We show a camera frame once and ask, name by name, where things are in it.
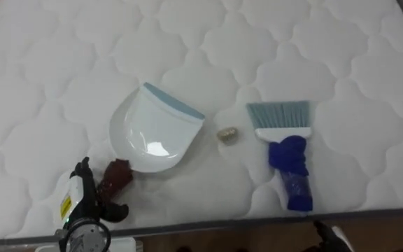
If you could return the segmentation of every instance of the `black cable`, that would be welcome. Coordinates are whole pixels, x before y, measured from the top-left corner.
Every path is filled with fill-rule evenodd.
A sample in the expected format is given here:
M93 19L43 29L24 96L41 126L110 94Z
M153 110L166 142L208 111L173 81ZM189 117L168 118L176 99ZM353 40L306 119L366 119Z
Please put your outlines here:
M66 247L68 246L69 237L71 236L71 234L74 231L76 231L78 228L80 228L84 225L96 225L104 231L105 237L106 237L106 243L101 252L107 252L108 248L110 247L110 244L111 244L110 230L108 230L108 228L103 223L100 223L99 221L95 221L92 219L82 220L82 221L77 222L77 224L72 225L71 228L69 228L68 232L66 233L65 237L59 241L60 251L66 252Z

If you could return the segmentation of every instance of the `brush handle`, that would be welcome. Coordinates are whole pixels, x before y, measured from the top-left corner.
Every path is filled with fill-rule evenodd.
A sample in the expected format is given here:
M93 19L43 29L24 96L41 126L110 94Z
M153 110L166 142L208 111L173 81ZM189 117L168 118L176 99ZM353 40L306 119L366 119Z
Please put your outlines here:
M310 127L259 128L255 130L255 133L261 140L280 143L288 136L309 138L312 135L312 129Z

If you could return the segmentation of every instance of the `mattress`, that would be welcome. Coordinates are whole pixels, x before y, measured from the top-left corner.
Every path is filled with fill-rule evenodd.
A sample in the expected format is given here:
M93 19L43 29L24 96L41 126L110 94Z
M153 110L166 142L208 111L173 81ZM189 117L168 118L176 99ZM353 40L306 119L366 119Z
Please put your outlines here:
M299 217L248 102L315 104L309 216L403 209L394 0L0 0L0 239L54 233L57 191L86 155L100 178L110 117L144 82L206 121L176 167L134 174L114 230Z

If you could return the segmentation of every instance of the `white dustpan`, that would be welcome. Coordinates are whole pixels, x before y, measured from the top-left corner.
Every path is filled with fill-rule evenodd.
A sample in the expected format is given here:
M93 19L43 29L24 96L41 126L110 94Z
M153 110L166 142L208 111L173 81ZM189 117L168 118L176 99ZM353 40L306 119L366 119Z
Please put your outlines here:
M149 83L132 95L111 119L110 142L117 158L130 160L138 172L175 166L202 127L204 115Z

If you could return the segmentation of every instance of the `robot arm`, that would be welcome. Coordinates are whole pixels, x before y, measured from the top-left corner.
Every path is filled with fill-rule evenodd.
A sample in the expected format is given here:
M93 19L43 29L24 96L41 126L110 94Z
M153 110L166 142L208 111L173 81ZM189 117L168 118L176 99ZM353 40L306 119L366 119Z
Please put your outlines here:
M66 252L68 242L70 252L107 252L111 234L100 219L120 222L129 213L126 204L100 199L88 161L85 157L79 162L69 177L60 209L63 229L56 231L61 252Z

